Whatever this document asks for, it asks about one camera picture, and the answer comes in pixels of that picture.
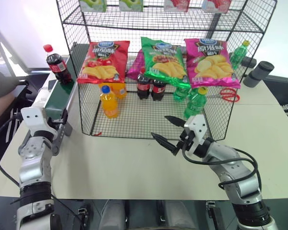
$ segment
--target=green chip bag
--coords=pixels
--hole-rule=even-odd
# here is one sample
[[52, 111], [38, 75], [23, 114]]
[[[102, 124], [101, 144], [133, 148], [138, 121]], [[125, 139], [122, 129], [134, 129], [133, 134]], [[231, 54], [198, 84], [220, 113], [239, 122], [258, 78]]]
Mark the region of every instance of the green chip bag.
[[161, 40], [141, 37], [145, 58], [145, 75], [180, 88], [190, 88], [189, 79], [183, 66], [178, 46]]

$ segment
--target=scissors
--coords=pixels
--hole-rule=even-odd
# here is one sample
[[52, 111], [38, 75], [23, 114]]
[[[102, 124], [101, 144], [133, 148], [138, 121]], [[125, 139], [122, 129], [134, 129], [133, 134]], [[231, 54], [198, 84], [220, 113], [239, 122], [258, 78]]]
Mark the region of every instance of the scissors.
[[237, 91], [232, 88], [224, 88], [218, 95], [207, 96], [207, 98], [222, 98], [228, 102], [238, 102], [240, 100], [240, 96], [237, 94]]

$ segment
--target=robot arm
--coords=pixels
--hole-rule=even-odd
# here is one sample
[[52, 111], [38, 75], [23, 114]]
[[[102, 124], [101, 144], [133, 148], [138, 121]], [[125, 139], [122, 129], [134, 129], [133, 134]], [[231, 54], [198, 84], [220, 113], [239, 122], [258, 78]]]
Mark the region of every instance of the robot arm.
[[52, 213], [50, 160], [59, 153], [64, 135], [70, 136], [72, 132], [67, 112], [60, 120], [48, 121], [39, 107], [23, 108], [21, 113], [30, 131], [18, 149], [22, 165], [16, 229], [61, 230], [59, 215]]
[[[277, 230], [274, 219], [270, 216], [265, 206], [258, 179], [254, 176], [257, 171], [257, 163], [241, 158], [238, 152], [228, 146], [216, 143], [210, 138], [203, 139], [207, 126], [203, 115], [190, 117], [187, 122], [171, 116], [166, 118], [176, 126], [184, 127], [180, 135], [180, 141], [176, 146], [166, 138], [152, 133], [157, 142], [170, 150], [174, 155], [182, 149], [185, 159], [192, 163], [209, 165], [217, 174], [229, 200], [231, 201], [238, 226], [241, 230]], [[195, 154], [202, 161], [194, 161], [187, 157]], [[251, 172], [243, 163], [247, 160], [253, 163], [255, 170]]]

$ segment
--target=magenta chip bag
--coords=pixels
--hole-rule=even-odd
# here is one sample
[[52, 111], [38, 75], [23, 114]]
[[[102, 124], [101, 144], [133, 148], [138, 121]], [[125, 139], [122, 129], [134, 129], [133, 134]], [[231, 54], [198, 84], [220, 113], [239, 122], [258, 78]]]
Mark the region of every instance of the magenta chip bag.
[[126, 77], [137, 80], [142, 68], [144, 69], [145, 72], [144, 54], [140, 49], [138, 55], [136, 56], [136, 59], [134, 60], [134, 63], [132, 64], [132, 66], [130, 67], [130, 69], [126, 74]]
[[187, 72], [192, 88], [224, 86], [240, 88], [232, 69], [227, 43], [209, 38], [185, 39], [187, 47]]

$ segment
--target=green soda bottle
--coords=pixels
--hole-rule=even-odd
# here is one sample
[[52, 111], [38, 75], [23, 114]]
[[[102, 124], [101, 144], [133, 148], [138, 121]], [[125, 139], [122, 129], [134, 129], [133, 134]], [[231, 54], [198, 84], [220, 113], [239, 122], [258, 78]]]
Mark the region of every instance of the green soda bottle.
[[173, 93], [174, 100], [178, 102], [184, 101], [184, 99], [186, 99], [186, 97], [188, 96], [189, 90], [190, 89], [177, 87], [175, 92]]
[[192, 97], [193, 97], [194, 95], [197, 94], [197, 91], [198, 91], [198, 88], [191, 89], [191, 91], [190, 91], [189, 94], [188, 94], [188, 99], [189, 99], [189, 101], [192, 99]]
[[242, 45], [235, 49], [235, 51], [231, 54], [230, 62], [233, 69], [237, 69], [239, 67], [240, 63], [248, 52], [249, 44], [250, 42], [245, 40]]
[[195, 94], [187, 104], [187, 108], [184, 111], [186, 118], [195, 116], [203, 111], [206, 104], [206, 93], [208, 92], [207, 87], [200, 87], [197, 94]]

